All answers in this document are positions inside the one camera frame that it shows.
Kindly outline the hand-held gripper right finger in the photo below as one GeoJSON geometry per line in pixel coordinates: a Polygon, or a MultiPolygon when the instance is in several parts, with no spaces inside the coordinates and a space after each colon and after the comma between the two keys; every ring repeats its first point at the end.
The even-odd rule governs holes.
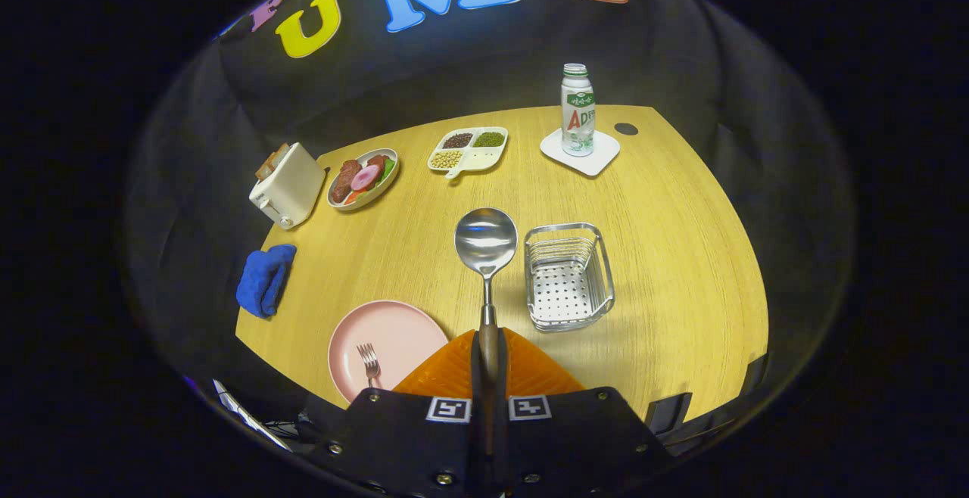
{"type": "Polygon", "coordinates": [[[509,329],[498,368],[498,484],[506,496],[620,496],[674,461],[615,388],[585,388],[509,329]]]}

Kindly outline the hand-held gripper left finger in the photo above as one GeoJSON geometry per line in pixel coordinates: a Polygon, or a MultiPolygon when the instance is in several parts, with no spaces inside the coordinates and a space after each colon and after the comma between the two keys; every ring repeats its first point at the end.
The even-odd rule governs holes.
{"type": "Polygon", "coordinates": [[[309,462],[359,492],[471,497],[482,423],[475,339],[471,330],[447,343],[404,391],[361,391],[309,462]]]}

